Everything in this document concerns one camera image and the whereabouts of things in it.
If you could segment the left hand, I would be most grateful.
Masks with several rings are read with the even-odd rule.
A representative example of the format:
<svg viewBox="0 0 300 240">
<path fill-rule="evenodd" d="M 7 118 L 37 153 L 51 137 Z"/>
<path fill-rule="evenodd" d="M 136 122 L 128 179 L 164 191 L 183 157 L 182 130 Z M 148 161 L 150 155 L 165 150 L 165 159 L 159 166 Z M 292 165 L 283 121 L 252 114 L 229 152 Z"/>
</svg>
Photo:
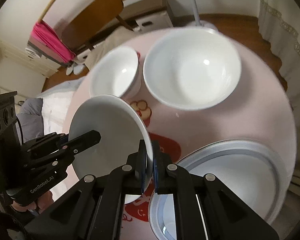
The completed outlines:
<svg viewBox="0 0 300 240">
<path fill-rule="evenodd" d="M 49 206 L 53 204 L 52 192 L 47 191 L 42 196 L 40 196 L 35 202 L 30 203 L 27 206 L 21 206 L 20 204 L 13 202 L 11 207 L 13 207 L 18 212 L 26 212 L 30 210 L 38 210 L 38 213 L 41 214 Z"/>
</svg>

